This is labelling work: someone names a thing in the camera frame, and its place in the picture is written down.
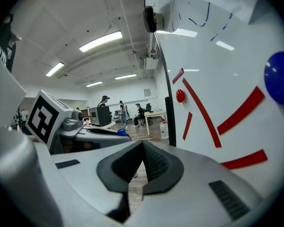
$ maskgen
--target black vent grille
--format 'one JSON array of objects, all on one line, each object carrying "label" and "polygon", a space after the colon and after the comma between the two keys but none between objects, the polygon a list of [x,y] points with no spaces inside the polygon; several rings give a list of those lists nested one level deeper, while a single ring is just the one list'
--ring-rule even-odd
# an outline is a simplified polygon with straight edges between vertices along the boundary
[{"label": "black vent grille", "polygon": [[209,186],[232,220],[236,220],[249,212],[249,208],[223,181],[219,180],[209,183]]},{"label": "black vent grille", "polygon": [[143,162],[149,182],[163,175],[169,167],[169,162],[163,155],[158,154],[157,151],[146,145],[144,145]]}]

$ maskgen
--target wall sign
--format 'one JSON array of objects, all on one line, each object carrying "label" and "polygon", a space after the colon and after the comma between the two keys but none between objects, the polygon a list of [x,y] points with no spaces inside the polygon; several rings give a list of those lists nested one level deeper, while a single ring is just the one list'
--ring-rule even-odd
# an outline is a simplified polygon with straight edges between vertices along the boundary
[{"label": "wall sign", "polygon": [[144,96],[151,96],[151,90],[150,89],[144,89]]}]

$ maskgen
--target red button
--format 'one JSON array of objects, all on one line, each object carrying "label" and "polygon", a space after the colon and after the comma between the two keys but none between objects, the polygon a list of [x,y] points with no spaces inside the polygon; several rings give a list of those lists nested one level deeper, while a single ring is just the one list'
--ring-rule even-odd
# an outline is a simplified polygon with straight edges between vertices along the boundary
[{"label": "red button", "polygon": [[176,98],[179,103],[182,103],[185,99],[185,93],[181,89],[178,89],[176,92]]}]

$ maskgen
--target person standing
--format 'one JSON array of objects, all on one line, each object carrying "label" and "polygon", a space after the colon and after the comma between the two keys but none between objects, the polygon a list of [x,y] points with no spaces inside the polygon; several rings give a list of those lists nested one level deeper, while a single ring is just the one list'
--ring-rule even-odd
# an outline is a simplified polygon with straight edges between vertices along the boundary
[{"label": "person standing", "polygon": [[144,110],[141,108],[140,104],[136,104],[138,108],[138,116],[134,118],[134,127],[139,127],[138,119],[144,118]]},{"label": "person standing", "polygon": [[127,125],[126,114],[124,111],[124,104],[122,100],[120,100],[120,109],[121,109],[121,124]]},{"label": "person standing", "polygon": [[98,104],[97,107],[105,107],[105,103],[107,103],[109,97],[108,96],[102,96],[101,102]]}]

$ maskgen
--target computer monitor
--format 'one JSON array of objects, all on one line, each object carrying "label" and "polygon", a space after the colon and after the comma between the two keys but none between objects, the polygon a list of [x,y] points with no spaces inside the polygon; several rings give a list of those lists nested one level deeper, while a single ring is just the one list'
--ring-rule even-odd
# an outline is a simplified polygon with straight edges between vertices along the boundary
[{"label": "computer monitor", "polygon": [[81,112],[82,112],[82,116],[83,116],[83,118],[88,118],[88,116],[89,116],[89,112],[88,112],[88,110],[87,110],[87,109],[83,109],[83,110],[81,110]]},{"label": "computer monitor", "polygon": [[109,107],[97,107],[89,109],[92,124],[104,126],[111,123]]}]

